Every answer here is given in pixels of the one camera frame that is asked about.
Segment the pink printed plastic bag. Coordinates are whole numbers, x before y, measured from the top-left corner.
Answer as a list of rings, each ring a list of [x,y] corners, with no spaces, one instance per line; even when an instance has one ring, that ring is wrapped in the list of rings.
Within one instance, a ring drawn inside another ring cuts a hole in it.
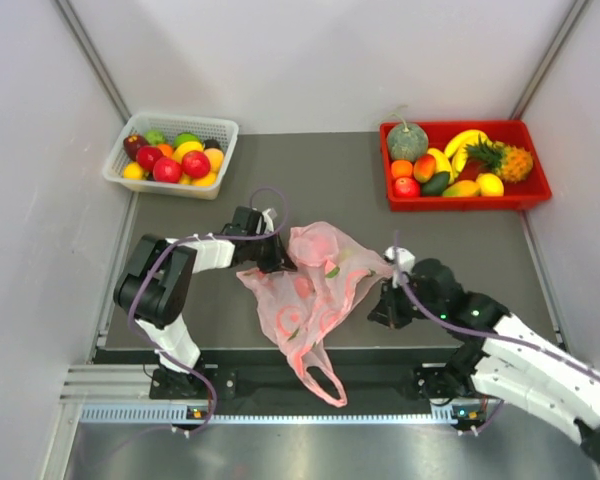
[[[326,222],[293,227],[287,253],[295,272],[237,274],[255,296],[263,334],[277,345],[304,386],[336,408],[347,405],[344,386],[324,348],[372,287],[392,276],[378,253]]]

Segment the dark green avocado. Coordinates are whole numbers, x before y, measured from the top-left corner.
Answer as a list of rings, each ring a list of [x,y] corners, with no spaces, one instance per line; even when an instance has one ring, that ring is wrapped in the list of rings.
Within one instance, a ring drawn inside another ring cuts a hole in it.
[[[435,173],[427,182],[421,184],[421,195],[423,197],[438,197],[449,186],[451,174],[448,171]]]

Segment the orange fruit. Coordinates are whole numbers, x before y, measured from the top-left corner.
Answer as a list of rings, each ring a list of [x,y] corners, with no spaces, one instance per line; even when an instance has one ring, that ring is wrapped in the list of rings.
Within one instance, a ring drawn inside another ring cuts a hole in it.
[[[395,160],[390,165],[390,172],[393,179],[411,177],[413,174],[413,163],[404,159]]]

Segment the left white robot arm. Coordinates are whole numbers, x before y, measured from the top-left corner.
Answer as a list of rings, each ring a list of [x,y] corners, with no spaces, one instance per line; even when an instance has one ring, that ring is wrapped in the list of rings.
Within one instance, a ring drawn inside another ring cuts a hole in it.
[[[145,234],[138,241],[114,288],[113,300],[149,340],[172,384],[185,396],[206,387],[201,350],[183,318],[193,275],[253,263],[261,273],[294,272],[275,229],[276,211],[240,206],[219,233],[169,239]]]

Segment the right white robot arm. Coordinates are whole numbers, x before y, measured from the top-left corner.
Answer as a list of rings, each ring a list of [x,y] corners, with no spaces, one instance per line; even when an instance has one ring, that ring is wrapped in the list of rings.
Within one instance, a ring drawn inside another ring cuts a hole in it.
[[[383,282],[371,321],[402,328],[428,319],[460,342],[441,372],[451,398],[499,399],[565,434],[600,466],[600,371],[528,327],[490,296],[465,290],[436,259],[387,249],[392,276]]]

